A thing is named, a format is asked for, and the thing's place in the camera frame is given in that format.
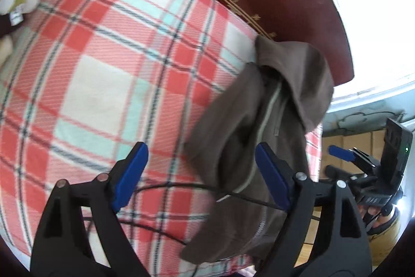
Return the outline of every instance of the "wire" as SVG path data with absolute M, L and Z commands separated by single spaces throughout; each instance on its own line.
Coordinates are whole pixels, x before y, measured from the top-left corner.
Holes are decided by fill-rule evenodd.
M 84 217 L 84 221 L 91 221 L 89 223 L 89 225 L 91 225 L 91 223 L 93 223 L 93 218 L 92 217 L 89 217 L 89 216 L 88 217 Z M 171 239 L 173 241 L 176 241 L 176 242 L 178 242 L 178 243 L 180 243 L 182 245 L 187 245 L 187 243 L 185 241 L 182 241 L 182 240 L 178 239 L 177 237 L 174 237 L 173 235 L 170 235 L 169 233 L 165 233 L 162 230 L 158 230 L 158 229 L 155 229 L 153 227 L 150 227 L 149 225 L 145 225 L 145 224 L 141 224 L 141 223 L 134 223 L 132 221 L 124 221 L 124 220 L 120 220 L 120 219 L 118 220 L 118 222 L 120 222 L 121 224 L 132 225 L 133 227 L 143 228 L 145 230 L 152 231 L 153 233 L 158 233 L 160 235 L 166 236 L 167 238 L 169 238 L 169 239 Z
M 205 190 L 214 191 L 216 193 L 220 193 L 220 194 L 223 194 L 223 195 L 230 195 L 230 196 L 233 196 L 233 197 L 236 197 L 236 198 L 240 198 L 241 200 L 245 200 L 247 202 L 259 204 L 261 206 L 266 206 L 266 207 L 269 207 L 269 208 L 285 211 L 282 207 L 277 206 L 275 204 L 264 202 L 264 201 L 261 201 L 261 200 L 256 200 L 255 198 L 251 198 L 251 197 L 239 194 L 239 193 L 234 193 L 233 191 L 229 191 L 229 190 L 225 190 L 225 189 L 221 189 L 221 188 L 217 188 L 217 187 L 212 187 L 212 186 L 207 186 L 205 184 L 167 182 L 167 183 L 163 183 L 163 184 L 155 184 L 155 185 L 152 185 L 152 186 L 141 187 L 141 188 L 136 189 L 136 192 L 139 193 L 140 191 L 149 190 L 149 189 L 171 188 L 171 187 L 205 189 Z

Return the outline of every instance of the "wooden floor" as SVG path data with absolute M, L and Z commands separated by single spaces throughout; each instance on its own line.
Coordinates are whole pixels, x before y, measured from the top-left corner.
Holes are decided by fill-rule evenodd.
M 361 151 L 373 156 L 375 159 L 380 160 L 383 150 L 383 138 L 385 136 L 385 131 L 376 131 L 358 135 L 350 135 L 347 137 L 337 136 L 337 137 L 327 137 L 322 140 L 322 159 L 321 159 L 321 168 L 320 168 L 320 178 L 324 179 L 324 169 L 329 164 L 336 167 L 342 168 L 350 173 L 361 173 L 359 168 L 354 164 L 346 161 L 342 161 L 338 158 L 332 157 L 327 153 L 327 147 L 330 145 L 336 145 L 346 149 L 352 149 L 356 147 Z M 321 208 L 314 208 L 314 216 L 320 217 Z M 318 221 L 311 220 L 310 226 L 308 228 L 308 233 L 306 240 L 302 246 L 300 255 L 298 256 L 296 266 L 304 264 L 308 261 L 310 257 L 311 249 L 313 248 L 313 243 L 318 229 Z

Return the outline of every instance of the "plaid bedsheet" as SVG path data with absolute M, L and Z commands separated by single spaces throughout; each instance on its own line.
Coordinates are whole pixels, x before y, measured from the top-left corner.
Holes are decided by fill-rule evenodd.
M 198 182 L 183 142 L 253 59 L 256 36 L 215 0 L 42 0 L 18 34 L 0 72 L 0 229 L 28 255 L 55 182 L 109 171 L 136 141 L 150 149 L 139 185 Z M 321 128 L 307 136 L 313 178 L 320 138 Z M 211 203 L 206 191 L 150 190 L 118 216 L 188 241 Z M 223 276 L 250 264 L 240 256 L 196 267 L 179 259 L 180 243 L 123 229 L 152 276 Z M 90 241 L 105 263 L 94 229 Z

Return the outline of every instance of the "screw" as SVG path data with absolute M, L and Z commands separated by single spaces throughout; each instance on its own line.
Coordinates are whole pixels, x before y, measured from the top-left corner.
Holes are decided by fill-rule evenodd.
M 64 179 L 61 179 L 61 180 L 56 182 L 56 187 L 58 187 L 58 188 L 65 187 L 65 185 L 66 185 L 66 180 L 64 180 Z
M 305 181 L 307 179 L 307 175 L 305 175 L 302 171 L 296 173 L 295 177 L 300 181 Z
M 105 182 L 105 181 L 107 181 L 107 180 L 108 180 L 108 178 L 109 178 L 109 176 L 108 176 L 108 174 L 107 174 L 107 173 L 101 173 L 101 174 L 99 174 L 99 175 L 97 176 L 97 180 L 98 180 L 99 182 Z
M 337 187 L 346 188 L 346 182 L 344 182 L 343 180 L 337 181 Z

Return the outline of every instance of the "brown hoodie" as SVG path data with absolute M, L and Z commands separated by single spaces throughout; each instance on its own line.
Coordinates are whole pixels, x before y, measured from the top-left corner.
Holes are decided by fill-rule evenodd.
M 294 171 L 308 173 L 305 134 L 322 120 L 333 95 L 329 66 L 307 43 L 255 42 L 257 63 L 206 110 L 185 153 L 203 183 L 274 202 L 254 160 L 266 141 Z M 193 264 L 240 254 L 264 259 L 285 220 L 283 211 L 216 196 L 207 220 L 181 252 Z

